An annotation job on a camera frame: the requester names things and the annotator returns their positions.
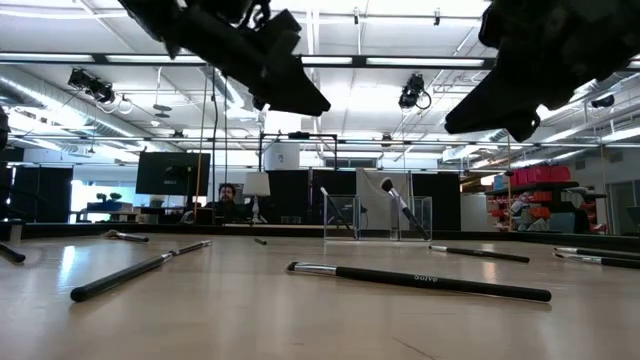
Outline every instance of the table surface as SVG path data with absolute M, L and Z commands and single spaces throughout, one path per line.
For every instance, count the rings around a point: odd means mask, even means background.
M 0 259 L 0 349 L 22 359 L 633 359 L 640 271 L 567 262 L 552 247 L 445 242 L 531 263 L 429 251 L 424 243 L 149 234 L 32 240 L 24 266 Z M 92 300 L 69 292 L 190 243 L 181 255 Z M 292 275 L 291 261 L 548 289 L 550 304 Z

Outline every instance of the black monitor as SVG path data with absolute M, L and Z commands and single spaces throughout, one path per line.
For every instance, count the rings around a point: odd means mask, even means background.
M 209 187 L 210 154 L 143 152 L 138 164 L 136 194 L 180 195 L 191 199 L 198 186 L 198 158 L 200 160 L 200 191 L 207 196 Z

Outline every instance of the ceiling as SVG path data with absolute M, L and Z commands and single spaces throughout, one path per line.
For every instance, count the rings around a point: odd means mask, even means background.
M 294 51 L 306 55 L 353 55 L 385 56 L 463 56 L 494 57 L 496 51 L 484 47 L 478 41 L 478 18 L 488 2 L 482 0 L 272 0 L 272 9 L 277 12 L 288 8 L 302 23 L 302 40 Z M 353 24 L 352 16 L 357 7 L 363 21 L 360 27 Z M 433 25 L 434 11 L 439 8 L 443 18 L 439 26 Z M 318 13 L 320 25 L 307 26 L 307 17 Z M 31 14 L 33 17 L 18 17 L 15 13 Z M 88 16 L 91 14 L 114 17 L 83 20 L 47 19 L 55 16 Z M 74 52 L 74 53 L 157 53 L 164 54 L 160 43 L 152 40 L 132 19 L 125 16 L 116 0 L 0 0 L 0 52 Z M 458 21 L 450 18 L 468 18 Z M 18 68 L 40 81 L 68 93 L 75 91 L 67 85 L 72 66 L 68 65 L 0 65 L 0 73 L 9 67 Z M 223 93 L 216 92 L 216 106 L 208 100 L 213 84 L 204 75 L 207 69 L 199 67 L 165 67 L 158 84 L 158 68 L 126 66 L 82 66 L 88 73 L 113 83 L 120 95 L 129 99 L 133 110 L 124 114 L 117 109 L 112 113 L 118 119 L 154 136 L 167 136 L 176 129 L 186 129 L 190 137 L 199 136 L 201 126 L 214 127 L 216 118 L 219 128 L 225 128 L 225 106 Z M 421 73 L 433 105 L 427 111 L 403 114 L 398 107 L 398 97 L 409 76 L 416 72 L 398 69 L 313 69 L 317 85 L 331 102 L 331 110 L 324 114 L 318 124 L 327 134 L 351 138 L 379 138 L 382 133 L 392 133 L 394 138 L 419 139 L 429 134 L 431 139 L 482 140 L 486 133 L 449 136 L 442 120 L 446 114 L 470 92 L 486 75 L 486 71 L 425 70 Z M 585 117 L 581 103 L 567 107 L 566 111 L 550 117 L 543 123 L 547 127 L 535 141 L 544 141 L 549 136 L 566 131 L 585 122 L 597 122 L 604 116 L 635 104 L 639 94 L 636 78 L 615 88 L 621 96 L 616 108 L 587 109 Z M 239 95 L 236 103 L 229 104 L 227 111 L 227 134 L 230 137 L 257 136 L 259 125 L 251 111 L 251 98 L 246 89 L 234 80 L 229 87 Z M 170 118 L 159 119 L 153 108 L 157 103 L 173 108 Z M 90 104 L 84 95 L 78 95 Z M 314 131 L 314 121 L 302 119 L 303 131 Z M 611 128 L 593 125 L 576 131 L 562 140 L 583 138 L 594 134 L 594 126 L 602 136 Z M 195 144 L 182 144 L 183 149 Z M 443 152 L 445 147 L 417 147 L 416 152 Z M 496 153 L 482 156 L 499 157 Z

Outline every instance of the white lamp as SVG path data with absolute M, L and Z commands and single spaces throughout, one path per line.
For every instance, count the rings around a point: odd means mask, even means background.
M 242 193 L 245 195 L 253 195 L 253 219 L 254 224 L 261 222 L 258 215 L 260 208 L 258 207 L 258 196 L 271 196 L 269 188 L 269 174 L 265 172 L 247 173 Z

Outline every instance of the laboratory room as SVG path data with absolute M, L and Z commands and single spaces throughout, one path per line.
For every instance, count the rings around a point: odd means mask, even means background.
M 640 0 L 518 4 L 0 0 L 0 358 L 640 358 Z

